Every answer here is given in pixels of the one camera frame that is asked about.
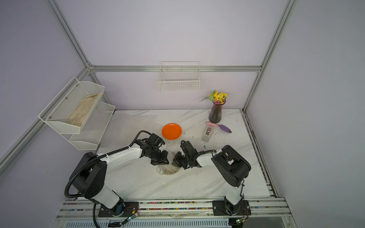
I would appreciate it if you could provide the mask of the yellow patterned dinner plate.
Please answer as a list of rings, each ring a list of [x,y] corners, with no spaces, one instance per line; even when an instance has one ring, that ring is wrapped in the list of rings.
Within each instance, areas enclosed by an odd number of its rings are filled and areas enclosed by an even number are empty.
[[[157,171],[160,175],[173,175],[180,170],[180,167],[176,167],[173,164],[159,165]]]

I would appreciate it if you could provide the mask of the orange dinner plate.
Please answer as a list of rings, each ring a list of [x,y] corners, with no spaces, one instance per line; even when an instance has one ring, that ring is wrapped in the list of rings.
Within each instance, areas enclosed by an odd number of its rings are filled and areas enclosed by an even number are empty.
[[[182,128],[176,123],[168,123],[162,128],[162,136],[167,140],[176,140],[182,133]]]

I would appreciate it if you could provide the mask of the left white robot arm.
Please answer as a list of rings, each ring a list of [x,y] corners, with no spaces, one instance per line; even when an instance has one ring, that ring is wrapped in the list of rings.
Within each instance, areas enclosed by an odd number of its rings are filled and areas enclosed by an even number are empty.
[[[108,187],[107,176],[123,165],[147,157],[152,165],[169,164],[165,142],[156,134],[140,131],[126,147],[105,154],[84,154],[65,186],[66,198],[84,197],[114,213],[117,217],[125,211],[124,200]]]

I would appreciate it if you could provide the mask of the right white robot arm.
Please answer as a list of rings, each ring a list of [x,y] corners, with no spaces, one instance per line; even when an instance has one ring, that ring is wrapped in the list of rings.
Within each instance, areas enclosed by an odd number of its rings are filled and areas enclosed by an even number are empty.
[[[252,167],[231,146],[225,145],[221,150],[207,150],[198,152],[189,141],[181,141],[181,152],[178,152],[173,165],[188,168],[202,168],[215,166],[223,179],[228,183],[227,192],[223,200],[214,200],[213,214],[215,216],[250,216],[251,207],[244,199],[244,179],[249,176]]]

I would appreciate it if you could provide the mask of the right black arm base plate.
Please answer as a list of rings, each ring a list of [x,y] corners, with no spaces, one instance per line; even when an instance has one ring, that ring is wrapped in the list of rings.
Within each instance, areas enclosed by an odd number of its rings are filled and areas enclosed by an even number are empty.
[[[252,214],[251,207],[247,200],[240,200],[238,204],[233,205],[227,200],[214,200],[213,214],[215,216],[250,216]]]

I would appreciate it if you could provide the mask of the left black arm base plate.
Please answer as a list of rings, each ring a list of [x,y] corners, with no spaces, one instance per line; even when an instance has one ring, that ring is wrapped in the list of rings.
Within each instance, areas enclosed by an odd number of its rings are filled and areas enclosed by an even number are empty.
[[[115,208],[109,209],[103,204],[100,207],[98,217],[109,218],[109,217],[121,217],[127,218],[132,216],[134,211],[138,211],[139,202],[137,201],[124,201],[123,205],[119,205]]]

